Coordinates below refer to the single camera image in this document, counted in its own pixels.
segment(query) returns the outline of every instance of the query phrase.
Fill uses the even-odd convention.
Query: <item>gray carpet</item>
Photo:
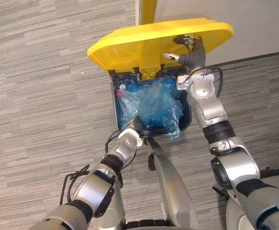
[[[24,230],[59,203],[67,172],[94,165],[116,129],[109,77],[86,49],[134,25],[132,0],[0,0],[0,230]],[[279,55],[223,66],[221,100],[261,169],[279,167]],[[225,229],[196,121],[157,138],[182,176],[200,229]],[[127,221],[163,217],[146,148],[123,171]],[[94,229],[94,221],[89,229]]]

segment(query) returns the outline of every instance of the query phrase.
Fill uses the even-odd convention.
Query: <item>blue plastic bag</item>
[[[122,129],[138,114],[147,127],[163,127],[170,140],[179,138],[179,120],[183,117],[183,110],[178,100],[181,92],[176,89],[173,78],[165,76],[143,86],[137,86],[131,80],[123,80],[118,84],[115,96]]]

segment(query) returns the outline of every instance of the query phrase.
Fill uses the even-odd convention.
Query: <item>trash bin lid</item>
[[[145,69],[157,71],[161,64],[165,68],[180,65],[164,58],[163,53],[188,53],[184,45],[173,42],[181,34],[201,36],[208,53],[229,40],[234,32],[229,24],[206,18],[145,24],[113,31],[90,47],[87,55],[107,72],[134,72],[136,67],[141,72]]]

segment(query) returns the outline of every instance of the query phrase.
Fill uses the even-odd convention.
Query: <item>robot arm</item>
[[[254,159],[216,97],[214,75],[202,66],[197,69],[195,74],[179,76],[177,88],[187,90],[187,100],[215,155],[211,166],[217,183],[237,197],[254,228],[279,229],[279,189],[260,180]]]
[[[131,128],[134,126],[130,124],[129,127],[86,176],[77,188],[74,200],[56,208],[30,230],[86,230],[92,217],[98,218],[104,214],[115,192],[113,185],[120,170],[143,143],[139,134]]]

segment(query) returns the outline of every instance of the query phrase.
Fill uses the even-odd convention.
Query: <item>cable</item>
[[[71,180],[71,183],[69,185],[69,188],[68,188],[68,192],[67,192],[67,200],[68,202],[70,203],[72,200],[71,200],[71,197],[70,197],[70,192],[71,192],[71,188],[74,184],[74,182],[80,177],[80,176],[84,176],[84,175],[88,175],[89,171],[87,171],[87,169],[89,168],[89,164],[86,165],[85,167],[83,167],[80,171],[76,171],[74,173],[70,173],[70,174],[67,174],[64,178],[64,183],[63,183],[63,188],[62,188],[62,192],[61,192],[61,198],[60,198],[60,201],[59,201],[59,205],[62,205],[63,204],[63,198],[64,198],[64,193],[65,193],[65,188],[66,188],[66,183],[67,183],[67,180],[68,180],[68,177],[69,180]]]
[[[219,71],[219,87],[217,92],[217,98],[219,98],[223,87],[223,72],[220,67],[215,67],[214,69]]]
[[[107,142],[105,143],[105,154],[106,155],[109,152],[109,143],[114,140],[116,137],[119,136],[119,134],[121,133],[120,130],[116,130],[115,132],[113,132],[110,137],[107,139]]]

